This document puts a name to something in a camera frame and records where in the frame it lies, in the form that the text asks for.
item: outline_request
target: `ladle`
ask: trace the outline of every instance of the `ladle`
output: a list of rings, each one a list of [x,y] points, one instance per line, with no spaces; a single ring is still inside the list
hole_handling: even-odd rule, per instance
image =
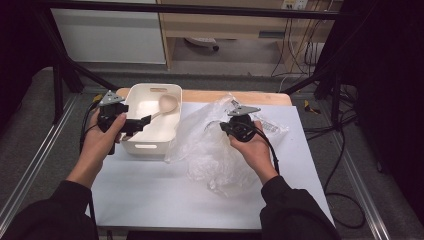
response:
[[[163,114],[172,112],[178,106],[178,100],[176,97],[168,94],[164,94],[159,98],[159,112],[152,115],[152,120]]]

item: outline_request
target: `person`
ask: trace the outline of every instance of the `person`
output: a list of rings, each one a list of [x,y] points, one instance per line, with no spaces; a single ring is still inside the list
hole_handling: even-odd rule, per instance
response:
[[[90,126],[96,126],[96,111]],[[91,186],[100,172],[112,144],[119,142],[119,130],[126,115],[119,115],[103,133],[97,126],[86,135],[80,157],[66,180],[53,195],[33,203],[13,219],[2,239],[95,239],[96,226],[85,215],[91,200]],[[262,130],[260,122],[255,126]],[[340,239],[337,231],[306,190],[291,189],[271,164],[269,147],[255,135],[247,143],[229,136],[230,144],[245,158],[263,184],[266,206],[260,213],[262,239]]]

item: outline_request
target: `clear plastic bag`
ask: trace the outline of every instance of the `clear plastic bag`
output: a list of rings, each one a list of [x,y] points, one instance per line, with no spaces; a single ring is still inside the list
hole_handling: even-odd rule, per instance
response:
[[[240,103],[227,94],[205,105],[180,121],[176,137],[170,142],[165,162],[185,160],[187,175],[191,180],[205,182],[208,189],[223,196],[235,196],[258,180],[239,151],[230,146],[220,122],[228,122],[228,112]],[[288,131],[262,116],[250,114],[252,120],[260,120],[271,144],[277,146]]]

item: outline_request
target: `white table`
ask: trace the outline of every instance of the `white table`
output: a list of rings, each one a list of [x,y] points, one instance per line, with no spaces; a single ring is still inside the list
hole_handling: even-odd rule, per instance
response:
[[[206,103],[183,103],[182,116]],[[274,146],[280,172],[292,188],[303,188],[332,220],[295,107],[256,105],[261,114],[289,132]],[[265,206],[258,180],[241,195],[225,198],[204,183],[190,181],[186,162],[143,161],[116,145],[94,182],[92,191],[99,227],[188,231],[258,231]]]

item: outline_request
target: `white rectangular container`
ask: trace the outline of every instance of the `white rectangular container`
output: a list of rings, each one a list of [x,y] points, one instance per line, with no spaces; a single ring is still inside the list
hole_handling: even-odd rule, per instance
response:
[[[161,159],[166,153],[169,142],[174,139],[181,117],[182,89],[175,84],[141,83],[134,85],[125,100],[129,106],[127,119],[141,119],[159,112],[159,98],[163,94],[176,97],[178,106],[171,112],[152,119],[142,132],[138,132],[128,141],[121,141],[124,149],[146,159]]]

